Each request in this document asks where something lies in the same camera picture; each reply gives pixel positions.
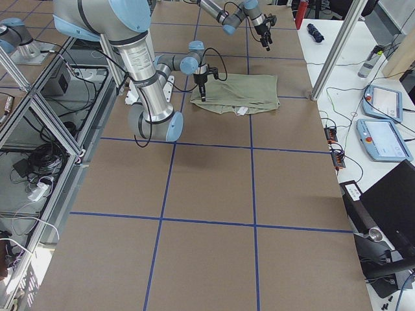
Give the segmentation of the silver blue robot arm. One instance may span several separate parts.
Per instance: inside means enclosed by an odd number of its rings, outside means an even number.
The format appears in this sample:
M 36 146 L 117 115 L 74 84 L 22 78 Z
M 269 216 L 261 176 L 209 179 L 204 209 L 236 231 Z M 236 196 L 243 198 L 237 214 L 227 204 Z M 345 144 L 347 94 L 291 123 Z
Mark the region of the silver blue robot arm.
M 215 1 L 190 1 L 190 3 L 198 5 L 213 17 L 228 35 L 232 35 L 247 19 L 259 36 L 259 39 L 254 38 L 254 40 L 258 41 L 266 51 L 270 51 L 270 45 L 273 44 L 271 28 L 276 24 L 277 17 L 273 14 L 264 14 L 258 1 L 242 1 L 239 4 L 227 1 L 223 6 L 219 6 Z
M 128 121 L 136 138 L 177 141 L 184 118 L 167 102 L 163 92 L 173 71 L 193 75 L 201 97 L 205 97 L 208 75 L 218 70 L 204 59 L 204 44 L 192 41 L 186 55 L 152 57 L 148 46 L 150 6 L 147 1 L 54 1 L 56 29 L 74 38 L 99 41 L 107 38 L 119 50 L 140 99 L 130 108 Z

